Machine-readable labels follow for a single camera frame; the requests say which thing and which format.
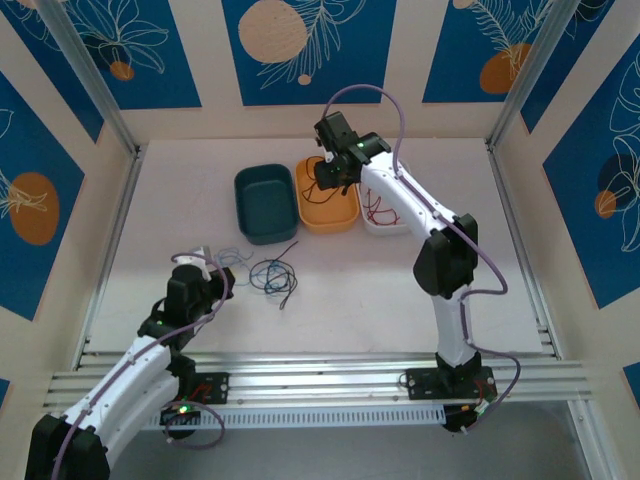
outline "black base bracket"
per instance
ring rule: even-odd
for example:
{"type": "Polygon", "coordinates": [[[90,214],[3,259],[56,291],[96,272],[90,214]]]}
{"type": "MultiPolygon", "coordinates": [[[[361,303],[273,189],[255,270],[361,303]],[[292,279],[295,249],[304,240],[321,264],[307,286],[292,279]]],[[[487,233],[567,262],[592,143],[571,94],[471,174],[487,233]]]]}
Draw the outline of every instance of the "black base bracket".
{"type": "Polygon", "coordinates": [[[481,367],[473,377],[450,382],[440,368],[410,368],[406,371],[409,400],[487,400],[496,397],[490,367],[481,367]]]}
{"type": "Polygon", "coordinates": [[[196,373],[193,376],[190,400],[205,405],[226,405],[229,395],[229,376],[226,372],[196,373]]]}

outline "robotic arm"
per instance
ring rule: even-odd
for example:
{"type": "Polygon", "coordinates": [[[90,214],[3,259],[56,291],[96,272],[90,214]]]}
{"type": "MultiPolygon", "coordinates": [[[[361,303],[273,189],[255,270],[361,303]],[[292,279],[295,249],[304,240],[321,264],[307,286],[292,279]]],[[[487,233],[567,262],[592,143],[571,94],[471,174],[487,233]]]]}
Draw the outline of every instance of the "robotic arm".
{"type": "Polygon", "coordinates": [[[393,207],[422,242],[413,274],[433,301],[439,333],[438,368],[408,370],[409,397],[483,398],[480,405],[456,415],[455,420],[448,419],[445,425],[451,431],[470,426],[496,398],[497,391],[491,369],[482,366],[480,352],[472,347],[470,328],[465,332],[465,319],[470,318],[465,293],[473,282],[478,255],[442,219],[477,244],[476,221],[471,215],[458,217],[442,206],[402,166],[396,170],[389,145],[375,133],[359,137],[340,112],[324,117],[315,130],[318,144],[326,152],[326,162],[314,167],[318,188],[343,188],[344,195],[352,184],[364,182],[393,207]],[[427,199],[437,213],[429,210],[418,195],[427,199]]]}
{"type": "MultiPolygon", "coordinates": [[[[55,458],[79,420],[64,449],[57,480],[106,480],[124,448],[152,415],[172,400],[190,398],[196,390],[195,362],[180,353],[194,336],[189,326],[223,299],[222,275],[228,286],[225,299],[233,296],[235,282],[228,268],[209,272],[203,256],[196,255],[178,257],[180,265],[167,284],[166,298],[153,306],[138,338],[102,381],[60,418],[45,415],[36,424],[25,480],[54,478],[55,458]],[[94,398],[99,400],[91,404],[94,398]]],[[[171,417],[186,412],[168,413],[171,417]]]]}

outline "black wire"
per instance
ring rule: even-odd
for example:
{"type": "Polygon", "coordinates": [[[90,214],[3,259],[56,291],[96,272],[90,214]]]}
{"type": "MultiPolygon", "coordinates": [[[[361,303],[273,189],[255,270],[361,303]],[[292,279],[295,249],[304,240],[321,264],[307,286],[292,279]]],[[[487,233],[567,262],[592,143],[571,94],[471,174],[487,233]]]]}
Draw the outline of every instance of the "black wire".
{"type": "Polygon", "coordinates": [[[320,156],[315,156],[315,157],[309,157],[307,158],[305,164],[304,164],[304,169],[307,173],[307,177],[309,177],[310,180],[313,181],[313,183],[311,184],[311,186],[305,190],[302,190],[300,192],[300,195],[302,195],[302,198],[304,198],[308,203],[311,203],[313,205],[323,205],[325,203],[327,203],[329,200],[331,200],[333,198],[333,196],[338,193],[339,188],[336,188],[333,190],[333,193],[331,193],[331,195],[329,195],[326,199],[318,202],[316,200],[311,200],[311,194],[313,193],[313,189],[318,185],[318,182],[316,181],[316,177],[312,176],[311,173],[309,172],[309,162],[313,159],[319,159],[324,161],[323,157],[320,156]]]}
{"type": "Polygon", "coordinates": [[[409,384],[407,383],[407,374],[406,373],[401,373],[400,376],[398,377],[398,385],[400,385],[402,388],[406,388],[409,389],[409,384]]]}
{"type": "Polygon", "coordinates": [[[280,260],[285,254],[298,244],[298,241],[293,242],[282,252],[277,258],[262,260],[251,267],[249,272],[249,281],[255,288],[262,290],[266,295],[276,295],[278,293],[286,292],[286,296],[280,302],[280,310],[284,310],[287,305],[289,297],[295,289],[298,287],[298,278],[296,277],[296,271],[287,262],[280,260]],[[263,283],[260,283],[260,277],[266,275],[263,283]],[[284,279],[284,281],[276,282],[278,279],[284,279]]]}

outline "white table surface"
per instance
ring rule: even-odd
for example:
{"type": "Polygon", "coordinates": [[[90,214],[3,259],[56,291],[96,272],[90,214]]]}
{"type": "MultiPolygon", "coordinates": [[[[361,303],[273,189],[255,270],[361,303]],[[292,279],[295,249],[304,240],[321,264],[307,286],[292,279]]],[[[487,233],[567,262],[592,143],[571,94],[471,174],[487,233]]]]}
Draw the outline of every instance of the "white table surface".
{"type": "MultiPolygon", "coordinates": [[[[279,255],[291,242],[256,247],[237,225],[233,179],[245,167],[282,163],[292,170],[319,154],[313,140],[152,141],[87,351],[122,351],[155,301],[165,296],[173,253],[198,245],[212,252],[254,252],[250,265],[279,255]]],[[[539,352],[535,314],[481,139],[407,139],[401,158],[439,201],[479,224],[480,245],[509,281],[504,297],[474,296],[476,343],[497,350],[539,352]]],[[[411,234],[376,237],[362,219],[349,232],[299,241],[284,260],[298,289],[284,311],[280,299],[239,286],[213,323],[191,341],[198,352],[435,352],[438,332],[429,296],[413,278],[421,245],[411,234]]],[[[238,282],[247,281],[236,270],[238,282]]],[[[496,287],[480,262],[476,287],[496,287]]]]}

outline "plastic container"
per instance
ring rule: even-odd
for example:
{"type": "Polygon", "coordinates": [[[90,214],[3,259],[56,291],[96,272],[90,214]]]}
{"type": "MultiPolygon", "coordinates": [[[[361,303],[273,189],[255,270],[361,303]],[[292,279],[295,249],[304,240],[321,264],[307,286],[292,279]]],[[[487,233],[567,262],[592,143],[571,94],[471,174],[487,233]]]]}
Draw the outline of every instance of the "plastic container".
{"type": "Polygon", "coordinates": [[[298,230],[291,172],[270,164],[241,170],[234,181],[238,226],[254,245],[286,242],[298,230]]]}
{"type": "Polygon", "coordinates": [[[335,190],[321,191],[317,187],[313,190],[308,189],[315,183],[313,179],[313,167],[317,162],[323,162],[322,157],[312,157],[308,160],[304,159],[298,163],[295,172],[296,196],[298,198],[298,211],[300,218],[312,233],[327,234],[340,233],[349,230],[358,220],[360,215],[360,204],[358,202],[358,193],[356,186],[349,187],[347,195],[343,196],[342,192],[335,190]],[[310,198],[312,201],[321,202],[331,196],[331,199],[320,205],[310,203],[303,197],[310,198]]]}
{"type": "MultiPolygon", "coordinates": [[[[411,173],[404,162],[400,163],[400,169],[404,169],[411,173]]],[[[398,223],[395,225],[384,225],[385,223],[392,223],[395,220],[396,215],[393,209],[383,199],[380,199],[380,203],[376,209],[378,213],[376,213],[374,217],[378,225],[369,220],[369,209],[367,208],[367,205],[375,204],[377,199],[380,198],[380,195],[375,190],[371,190],[367,185],[361,183],[358,185],[358,197],[360,199],[360,212],[362,213],[362,219],[364,220],[364,228],[366,228],[369,233],[379,236],[402,235],[404,233],[409,233],[409,226],[402,221],[402,218],[400,218],[398,223]]]]}

